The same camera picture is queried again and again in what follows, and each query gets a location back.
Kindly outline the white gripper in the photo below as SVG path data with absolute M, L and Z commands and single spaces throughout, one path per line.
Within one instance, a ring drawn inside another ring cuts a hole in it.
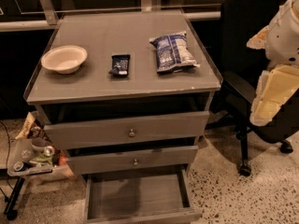
M 250 122 L 255 126 L 268 124 L 298 89 L 298 67 L 279 65 L 271 71 L 263 71 L 251 106 Z

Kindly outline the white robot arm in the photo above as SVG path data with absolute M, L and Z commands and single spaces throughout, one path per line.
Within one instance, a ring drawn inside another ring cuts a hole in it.
M 265 126 L 299 89 L 299 0 L 287 0 L 247 47 L 264 49 L 269 64 L 259 77 L 250 122 Z

